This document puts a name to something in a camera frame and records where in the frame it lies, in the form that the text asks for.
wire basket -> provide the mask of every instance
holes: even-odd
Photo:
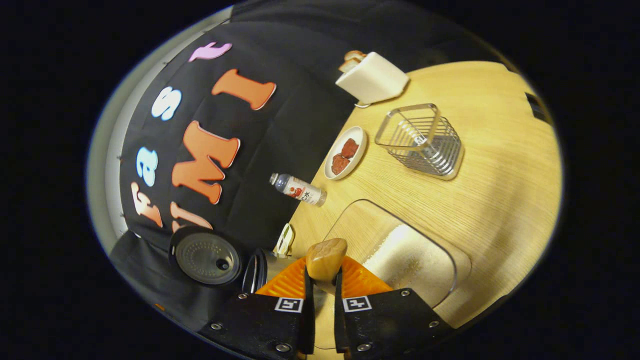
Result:
[[[464,155],[460,137],[434,104],[396,108],[382,122],[376,144],[408,168],[451,180]]]

plastic bottle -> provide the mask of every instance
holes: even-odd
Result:
[[[271,174],[269,183],[286,196],[308,202],[311,205],[322,206],[326,200],[326,191],[289,174],[274,172]]]

white plate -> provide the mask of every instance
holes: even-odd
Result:
[[[359,145],[358,150],[356,150],[356,153],[353,155],[353,157],[349,159],[349,165],[347,165],[347,167],[345,167],[341,173],[334,175],[331,171],[333,157],[336,154],[339,154],[340,151],[342,151],[344,143],[346,143],[349,138],[352,138],[353,141],[355,141],[356,144]],[[367,133],[365,133],[360,126],[354,126],[351,129],[346,130],[342,133],[342,135],[338,136],[338,139],[333,143],[333,146],[331,146],[331,150],[329,150],[329,155],[327,155],[326,159],[324,160],[324,176],[326,176],[327,179],[331,180],[338,180],[347,176],[353,170],[353,168],[358,165],[366,148]]]

small white object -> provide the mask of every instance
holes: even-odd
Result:
[[[289,252],[289,246],[293,241],[293,235],[294,234],[291,225],[285,224],[273,252],[279,257],[286,257],[287,253]]]
[[[335,84],[362,104],[371,104],[397,97],[407,82],[409,77],[402,70],[371,52],[356,67],[342,74]]]
[[[353,157],[349,159],[349,164],[342,170],[342,172],[338,175],[335,175],[331,171],[333,157],[342,151],[344,143],[346,143],[349,138],[352,138],[353,141],[355,141],[356,144],[359,145],[358,150],[356,150],[356,153],[353,155]],[[343,132],[342,135],[338,136],[338,139],[336,139],[336,141],[333,143],[333,146],[331,146],[329,154],[324,161],[324,176],[326,176],[326,178],[330,180],[339,180],[347,176],[356,167],[356,165],[358,165],[360,159],[362,159],[362,155],[364,155],[364,151],[366,150],[366,148],[367,133],[365,133],[360,126],[354,126]]]

meat patty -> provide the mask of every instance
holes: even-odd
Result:
[[[347,140],[347,142],[344,143],[344,146],[342,146],[342,151],[340,153],[345,158],[351,159],[353,155],[355,155],[356,151],[358,150],[358,147],[359,145],[355,142],[355,140],[352,138],[349,138],[349,140]]]
[[[337,175],[341,173],[347,165],[349,165],[349,159],[344,158],[341,154],[336,154],[331,164],[331,172]]]

